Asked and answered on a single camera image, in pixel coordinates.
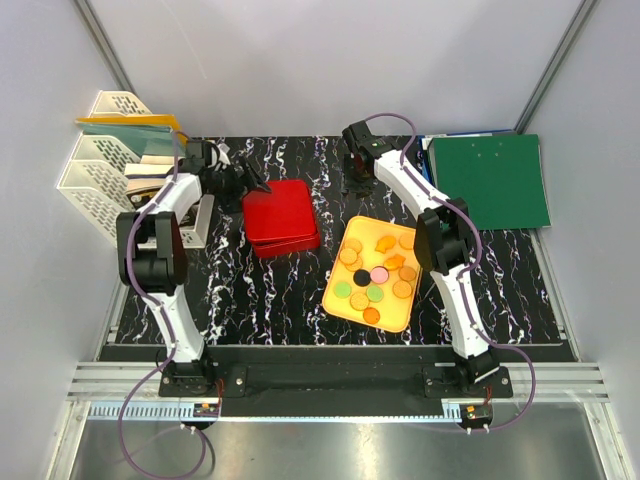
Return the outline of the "red box lid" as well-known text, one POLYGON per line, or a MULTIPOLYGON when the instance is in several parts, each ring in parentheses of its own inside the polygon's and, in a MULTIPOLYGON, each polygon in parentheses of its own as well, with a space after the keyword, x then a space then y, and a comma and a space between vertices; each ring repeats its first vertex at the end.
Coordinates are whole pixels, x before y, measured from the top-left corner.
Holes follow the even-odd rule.
POLYGON ((244 227, 253 244, 310 237, 318 231, 310 189, 300 179, 269 181, 270 192, 256 190, 242 200, 244 227))

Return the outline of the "red cookie box with tray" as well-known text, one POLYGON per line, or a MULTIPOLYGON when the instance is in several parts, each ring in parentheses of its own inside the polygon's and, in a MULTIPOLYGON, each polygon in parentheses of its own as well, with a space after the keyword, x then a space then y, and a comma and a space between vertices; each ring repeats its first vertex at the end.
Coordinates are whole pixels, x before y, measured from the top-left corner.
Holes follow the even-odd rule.
POLYGON ((258 258, 272 258, 288 255, 295 252, 313 250, 320 247, 321 235, 319 232, 313 235, 289 240, 281 240, 267 243, 252 243, 254 253, 258 258))

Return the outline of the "yellow plastic tray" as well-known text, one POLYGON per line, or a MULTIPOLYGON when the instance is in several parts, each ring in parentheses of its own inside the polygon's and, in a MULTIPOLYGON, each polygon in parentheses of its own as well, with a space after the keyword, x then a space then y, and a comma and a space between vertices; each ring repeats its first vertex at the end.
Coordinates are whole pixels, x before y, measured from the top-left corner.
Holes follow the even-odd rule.
POLYGON ((405 330, 421 277, 414 240, 410 227, 349 220, 323 295, 326 313, 389 333, 405 330))

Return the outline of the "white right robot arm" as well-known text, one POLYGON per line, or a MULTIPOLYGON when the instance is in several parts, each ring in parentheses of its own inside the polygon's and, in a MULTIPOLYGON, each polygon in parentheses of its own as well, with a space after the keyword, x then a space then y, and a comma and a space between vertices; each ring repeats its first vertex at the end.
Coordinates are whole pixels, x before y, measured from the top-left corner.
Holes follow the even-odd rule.
POLYGON ((415 218, 413 252, 433 279, 445 307, 455 355, 454 384, 466 396, 486 389, 499 367, 481 320, 471 270, 478 266, 481 241, 466 202, 436 189, 388 137, 377 137, 366 121, 346 127, 348 148, 343 177, 347 191, 364 195, 385 184, 415 218))

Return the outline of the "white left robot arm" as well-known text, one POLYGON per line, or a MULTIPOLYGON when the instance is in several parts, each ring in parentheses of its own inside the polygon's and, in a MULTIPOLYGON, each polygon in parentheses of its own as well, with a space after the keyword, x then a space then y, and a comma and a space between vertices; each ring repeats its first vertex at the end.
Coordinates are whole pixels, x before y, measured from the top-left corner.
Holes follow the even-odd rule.
POLYGON ((168 360, 188 364, 181 384, 193 395, 203 396, 214 388, 216 372, 199 362, 205 344, 184 292, 188 258, 180 223, 206 195, 236 213, 249 193, 272 190, 246 159, 230 160, 212 141, 189 138, 180 149, 174 139, 173 148, 172 164, 159 191, 142 207, 116 219, 119 275, 152 312, 168 360))

